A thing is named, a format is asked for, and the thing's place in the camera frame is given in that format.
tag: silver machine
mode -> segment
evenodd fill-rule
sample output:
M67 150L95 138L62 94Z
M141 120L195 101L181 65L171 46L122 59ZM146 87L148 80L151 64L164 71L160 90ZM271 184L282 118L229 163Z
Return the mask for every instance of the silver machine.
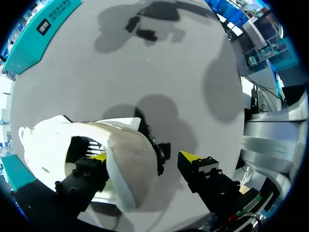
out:
M309 104L304 92L280 111L253 114L245 122L240 157L269 178L282 199L288 194L307 148Z

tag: teal banner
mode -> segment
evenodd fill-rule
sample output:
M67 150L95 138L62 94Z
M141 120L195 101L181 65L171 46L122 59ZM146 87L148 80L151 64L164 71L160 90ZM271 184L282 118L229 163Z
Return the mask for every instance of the teal banner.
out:
M81 0L50 1L31 19L20 34L6 60L4 69L21 74L40 62L54 34L81 3Z

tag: white fabric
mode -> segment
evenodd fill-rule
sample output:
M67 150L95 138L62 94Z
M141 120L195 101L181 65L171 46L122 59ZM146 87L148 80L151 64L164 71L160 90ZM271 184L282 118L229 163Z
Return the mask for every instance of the white fabric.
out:
M75 164L65 163L71 138L83 136L101 143L107 150L110 179L92 201L116 204L122 211L130 212L141 206L157 177L155 152L149 141L137 132L139 124L139 118L71 123L64 116L56 116L40 122L32 130L20 128L19 138L26 164L53 191L55 181L62 181L75 168ZM114 154L114 140L121 143L121 154Z

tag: black logo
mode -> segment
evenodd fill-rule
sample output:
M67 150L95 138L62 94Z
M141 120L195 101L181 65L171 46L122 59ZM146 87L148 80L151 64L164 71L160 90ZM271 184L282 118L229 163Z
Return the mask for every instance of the black logo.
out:
M47 21L47 19L43 19L43 21L39 24L39 26L37 27L37 31L44 36L47 31L50 29L51 24Z

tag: wire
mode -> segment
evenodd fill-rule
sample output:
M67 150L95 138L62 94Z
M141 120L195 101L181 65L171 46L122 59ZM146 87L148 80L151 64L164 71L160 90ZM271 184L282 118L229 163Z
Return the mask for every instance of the wire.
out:
M249 171L249 170L246 171L243 167L241 167L241 168L245 171L245 173L247 173Z
M243 77L246 77L251 83L255 84L256 86L259 86L262 89L274 89L274 88L271 88L271 87L264 87L264 86L256 83L255 81L253 81L250 77L248 77L246 75L243 75Z
M269 105L268 101L266 100L266 98L265 98L264 94L263 94L262 92L261 92L261 94L262 94L262 96L263 96L263 98L264 98L264 100L265 100L265 102L266 102L267 106L269 107L269 110L270 110L270 111L272 111L272 109L271 109L271 107L270 107L270 105Z
M268 96L269 100L271 101L271 104L272 104L273 107L274 107L274 110L276 110L276 106L275 106L274 102L272 101L272 99L270 98L270 95L269 95L267 92L264 92L264 93L266 93L266 95ZM264 96L264 94L263 94L262 91L261 91L261 94L263 95L263 98L265 99L265 101L266 101L266 103L267 103L267 105L268 105L268 102L267 102L267 100L266 100L266 98L265 98L265 96Z
M243 77L246 77L252 84L258 86L261 90L264 90L265 92L269 92L270 94L272 94L273 96L275 96L276 98L278 98L281 103L283 103L284 107L288 107L289 105L287 104L287 102L285 100L283 100L281 97L277 96L276 94L274 94L273 92L270 91L270 89L274 89L274 88L270 88L270 87L264 87L258 83L256 83L255 81L253 81L250 77L243 75Z

